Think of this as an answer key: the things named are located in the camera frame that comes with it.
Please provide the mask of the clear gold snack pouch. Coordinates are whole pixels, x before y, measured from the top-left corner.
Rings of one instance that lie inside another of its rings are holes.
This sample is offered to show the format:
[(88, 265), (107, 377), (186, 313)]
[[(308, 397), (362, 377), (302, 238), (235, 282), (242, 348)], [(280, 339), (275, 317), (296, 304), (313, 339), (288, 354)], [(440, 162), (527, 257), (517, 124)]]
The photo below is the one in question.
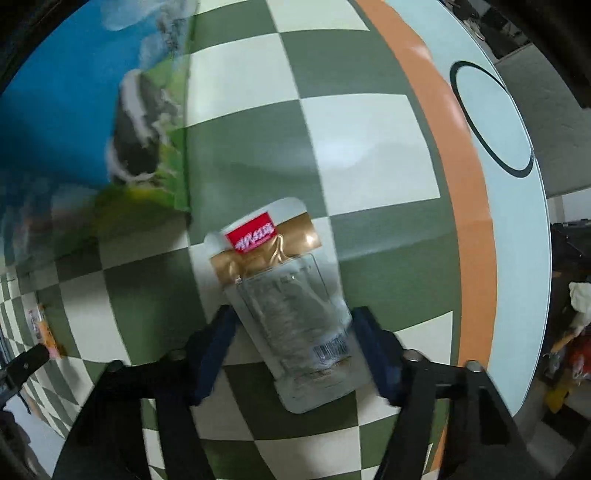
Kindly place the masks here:
[(273, 201), (208, 233), (204, 245), (287, 411), (306, 413), (370, 381), (337, 262), (303, 201)]

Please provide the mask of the orange lollipop in wrapper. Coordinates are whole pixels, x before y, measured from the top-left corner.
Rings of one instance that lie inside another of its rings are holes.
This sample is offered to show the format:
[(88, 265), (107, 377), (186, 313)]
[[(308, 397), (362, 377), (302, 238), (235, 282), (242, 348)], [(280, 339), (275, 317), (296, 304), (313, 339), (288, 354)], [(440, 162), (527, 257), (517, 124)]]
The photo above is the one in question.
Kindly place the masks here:
[(47, 348), (52, 359), (60, 359), (61, 349), (47, 321), (44, 307), (37, 304), (29, 309), (27, 319), (35, 340)]

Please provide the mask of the cardboard box with blue print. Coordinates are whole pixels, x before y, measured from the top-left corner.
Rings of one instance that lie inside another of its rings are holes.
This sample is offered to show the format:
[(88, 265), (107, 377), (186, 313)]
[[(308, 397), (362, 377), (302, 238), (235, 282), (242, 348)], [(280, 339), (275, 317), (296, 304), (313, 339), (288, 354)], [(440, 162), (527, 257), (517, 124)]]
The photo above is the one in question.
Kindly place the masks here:
[(1, 265), (188, 210), (193, 1), (1, 5)]

